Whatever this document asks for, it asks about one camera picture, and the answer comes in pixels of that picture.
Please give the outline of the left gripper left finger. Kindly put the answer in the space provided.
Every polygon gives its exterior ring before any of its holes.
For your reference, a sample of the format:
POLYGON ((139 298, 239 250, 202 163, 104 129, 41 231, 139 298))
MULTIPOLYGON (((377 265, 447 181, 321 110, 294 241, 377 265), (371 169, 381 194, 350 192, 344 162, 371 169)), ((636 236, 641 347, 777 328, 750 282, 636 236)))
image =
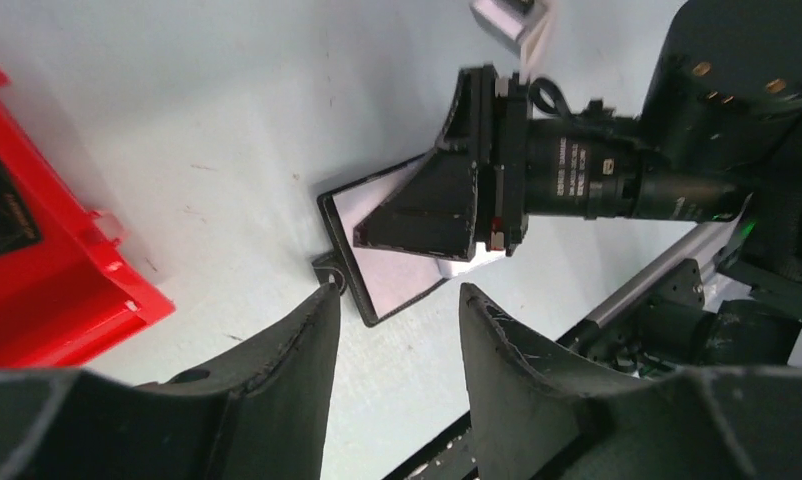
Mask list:
POLYGON ((316 479, 339 336, 326 284, 164 383, 0 369, 0 479, 316 479))

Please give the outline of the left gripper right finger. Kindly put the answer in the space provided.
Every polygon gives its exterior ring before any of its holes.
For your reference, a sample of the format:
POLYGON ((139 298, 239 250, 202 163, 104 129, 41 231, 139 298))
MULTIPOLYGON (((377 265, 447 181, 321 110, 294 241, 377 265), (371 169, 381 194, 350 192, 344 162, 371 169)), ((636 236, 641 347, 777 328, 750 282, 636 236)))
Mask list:
POLYGON ((484 479, 802 479, 802 369, 596 364, 460 289, 474 455, 484 479))

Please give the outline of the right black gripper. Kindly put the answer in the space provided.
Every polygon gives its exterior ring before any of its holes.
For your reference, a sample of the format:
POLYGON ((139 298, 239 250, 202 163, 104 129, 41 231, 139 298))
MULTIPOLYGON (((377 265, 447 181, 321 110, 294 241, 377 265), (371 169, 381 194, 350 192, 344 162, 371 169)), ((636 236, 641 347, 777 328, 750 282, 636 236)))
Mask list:
MULTIPOLYGON (((441 149, 468 147, 482 70, 459 70, 441 149)), ((479 184, 471 154, 433 149, 354 227, 353 244, 467 262, 476 220, 478 242, 512 255, 532 216, 730 222, 750 196, 730 180, 673 168, 630 135, 633 120, 614 116, 600 100, 571 112, 548 78, 495 76, 492 107, 479 184)))

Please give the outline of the black leather card holder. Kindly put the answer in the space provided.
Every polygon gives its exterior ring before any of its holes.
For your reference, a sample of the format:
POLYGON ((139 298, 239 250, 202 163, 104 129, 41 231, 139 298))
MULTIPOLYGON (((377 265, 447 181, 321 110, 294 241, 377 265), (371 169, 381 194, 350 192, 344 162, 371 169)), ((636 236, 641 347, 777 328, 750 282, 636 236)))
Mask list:
POLYGON ((363 323, 373 327, 426 298, 451 279, 502 260, 503 252, 476 246, 472 261, 451 261, 358 248, 353 228, 423 162, 421 155, 320 194, 319 215, 331 250, 312 268, 321 283, 336 283, 354 300, 363 323))

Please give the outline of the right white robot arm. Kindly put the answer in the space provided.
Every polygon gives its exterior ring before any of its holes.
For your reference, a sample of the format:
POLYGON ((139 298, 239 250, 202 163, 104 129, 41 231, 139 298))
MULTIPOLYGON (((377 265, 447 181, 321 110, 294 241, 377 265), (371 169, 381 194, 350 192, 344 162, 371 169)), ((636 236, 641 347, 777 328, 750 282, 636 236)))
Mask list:
POLYGON ((784 365, 802 331, 802 1, 688 1, 641 112, 575 111, 542 75, 459 73, 424 163, 354 226, 360 248, 512 255, 533 216, 731 224, 711 260, 745 299, 705 309, 694 254, 561 344, 626 373, 784 365))

